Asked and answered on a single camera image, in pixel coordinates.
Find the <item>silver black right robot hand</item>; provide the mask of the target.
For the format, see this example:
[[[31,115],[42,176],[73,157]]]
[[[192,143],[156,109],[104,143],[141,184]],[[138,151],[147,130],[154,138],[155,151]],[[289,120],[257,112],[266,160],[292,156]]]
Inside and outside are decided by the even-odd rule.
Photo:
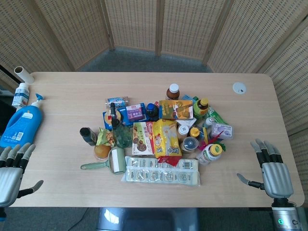
[[[289,198],[294,189],[288,167],[283,162],[280,151],[273,144],[260,139],[255,139],[250,144],[255,150],[263,182],[248,180],[238,173],[239,180],[250,187],[264,190],[270,198]]]

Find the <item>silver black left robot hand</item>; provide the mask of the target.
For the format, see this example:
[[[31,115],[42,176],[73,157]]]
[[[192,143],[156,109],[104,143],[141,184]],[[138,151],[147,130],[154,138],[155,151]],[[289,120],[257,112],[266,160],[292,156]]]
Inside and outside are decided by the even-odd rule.
[[[35,150],[34,144],[19,144],[15,147],[1,148],[0,153],[0,207],[11,206],[16,199],[36,192],[44,183],[38,181],[34,186],[21,190],[23,175],[29,159]]]

